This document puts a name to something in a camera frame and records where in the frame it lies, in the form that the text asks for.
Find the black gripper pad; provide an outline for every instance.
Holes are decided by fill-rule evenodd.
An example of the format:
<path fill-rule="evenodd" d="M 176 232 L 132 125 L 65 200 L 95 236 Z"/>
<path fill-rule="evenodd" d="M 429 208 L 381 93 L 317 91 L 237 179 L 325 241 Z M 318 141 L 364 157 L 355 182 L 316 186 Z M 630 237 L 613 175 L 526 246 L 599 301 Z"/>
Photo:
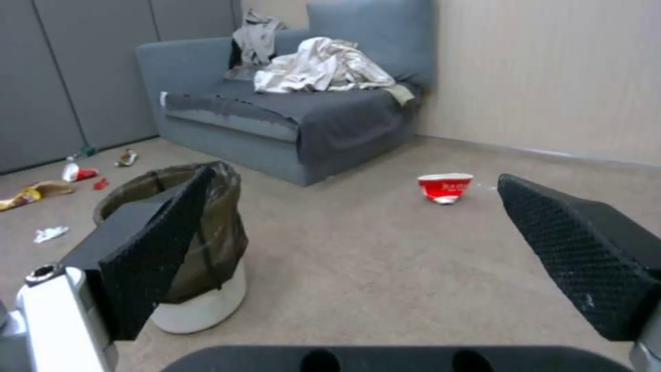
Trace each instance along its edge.
<path fill-rule="evenodd" d="M 214 175 L 202 167 L 169 200 L 120 207 L 62 259 L 87 274 L 112 340 L 135 340 L 168 293 L 198 229 Z"/>
<path fill-rule="evenodd" d="M 613 207 L 501 175 L 505 210 L 544 268 L 606 339 L 638 338 L 661 297 L 661 240 Z"/>

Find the carpet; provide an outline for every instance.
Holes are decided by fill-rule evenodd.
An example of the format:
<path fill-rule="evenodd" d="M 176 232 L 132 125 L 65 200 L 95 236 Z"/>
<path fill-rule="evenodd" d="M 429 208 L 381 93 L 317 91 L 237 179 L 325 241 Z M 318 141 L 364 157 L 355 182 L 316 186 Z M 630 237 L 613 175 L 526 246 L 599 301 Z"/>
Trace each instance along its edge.
<path fill-rule="evenodd" d="M 92 210 L 114 187 L 150 169 L 213 158 L 162 139 L 131 145 L 135 166 L 114 167 L 122 149 L 80 161 L 110 186 L 76 183 L 72 195 L 0 213 L 0 297 L 12 308 L 22 278 L 56 260 L 95 226 Z M 59 179 L 63 162 L 0 177 L 0 196 Z M 119 371 L 157 371 L 192 351 L 235 344 L 564 345 L 628 364 L 628 343 L 601 339 L 548 278 L 504 212 L 500 173 L 612 204 L 661 235 L 661 171 L 550 158 L 461 142 L 416 138 L 312 187 L 236 167 L 239 208 L 250 238 L 248 295 L 223 324 L 173 336 L 147 324 L 120 343 Z M 425 200 L 416 178 L 475 175 L 459 203 Z M 34 244 L 39 228 L 66 225 Z"/>

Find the beige wall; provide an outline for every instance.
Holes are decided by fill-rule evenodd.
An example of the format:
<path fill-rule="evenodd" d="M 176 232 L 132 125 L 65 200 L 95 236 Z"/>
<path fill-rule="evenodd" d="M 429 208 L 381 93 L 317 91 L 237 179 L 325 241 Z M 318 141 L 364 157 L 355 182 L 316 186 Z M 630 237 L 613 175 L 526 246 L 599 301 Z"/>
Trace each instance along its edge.
<path fill-rule="evenodd" d="M 421 134 L 661 166 L 661 0 L 440 1 Z"/>

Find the crumpled sheet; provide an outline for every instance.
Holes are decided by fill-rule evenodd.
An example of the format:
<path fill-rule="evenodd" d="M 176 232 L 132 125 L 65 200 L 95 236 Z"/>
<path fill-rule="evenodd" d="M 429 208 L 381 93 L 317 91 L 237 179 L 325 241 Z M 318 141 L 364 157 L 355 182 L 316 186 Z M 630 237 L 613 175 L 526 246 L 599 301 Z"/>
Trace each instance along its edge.
<path fill-rule="evenodd" d="M 295 54 L 274 58 L 254 77 L 256 92 L 349 91 L 388 88 L 401 105 L 415 98 L 358 50 L 358 44 L 318 37 L 304 40 Z"/>

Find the white cloth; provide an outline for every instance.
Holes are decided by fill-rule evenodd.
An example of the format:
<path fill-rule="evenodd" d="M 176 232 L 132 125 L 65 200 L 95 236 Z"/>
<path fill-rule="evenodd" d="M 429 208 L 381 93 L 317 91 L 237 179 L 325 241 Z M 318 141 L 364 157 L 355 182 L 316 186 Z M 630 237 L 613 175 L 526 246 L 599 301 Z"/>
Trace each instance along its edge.
<path fill-rule="evenodd" d="M 357 47 L 356 43 L 330 38 L 304 40 L 298 52 L 274 58 L 257 72 L 255 91 L 289 93 L 384 87 L 401 104 L 414 98 Z"/>
<path fill-rule="evenodd" d="M 265 66 L 276 51 L 276 31 L 285 28 L 280 19 L 263 17 L 248 9 L 241 28 L 232 37 L 241 48 L 244 65 Z"/>

